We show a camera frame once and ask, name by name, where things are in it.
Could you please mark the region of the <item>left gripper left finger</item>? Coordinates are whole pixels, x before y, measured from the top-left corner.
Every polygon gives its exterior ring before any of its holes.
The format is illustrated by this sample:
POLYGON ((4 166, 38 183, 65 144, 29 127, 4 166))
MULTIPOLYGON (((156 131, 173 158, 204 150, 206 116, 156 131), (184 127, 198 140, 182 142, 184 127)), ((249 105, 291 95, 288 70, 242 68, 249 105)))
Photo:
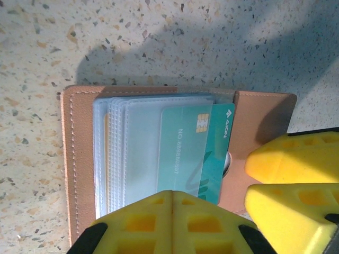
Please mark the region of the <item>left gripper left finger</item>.
POLYGON ((85 229, 69 253, 172 253, 173 191, 109 213, 85 229))

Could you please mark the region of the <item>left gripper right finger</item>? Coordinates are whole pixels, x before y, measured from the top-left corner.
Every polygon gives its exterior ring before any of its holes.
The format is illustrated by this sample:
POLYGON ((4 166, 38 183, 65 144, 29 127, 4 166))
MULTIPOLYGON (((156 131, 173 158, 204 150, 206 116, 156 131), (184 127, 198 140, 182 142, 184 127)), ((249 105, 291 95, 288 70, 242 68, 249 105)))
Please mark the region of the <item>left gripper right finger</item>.
POLYGON ((268 253, 268 241, 254 222, 174 191, 173 253, 268 253))

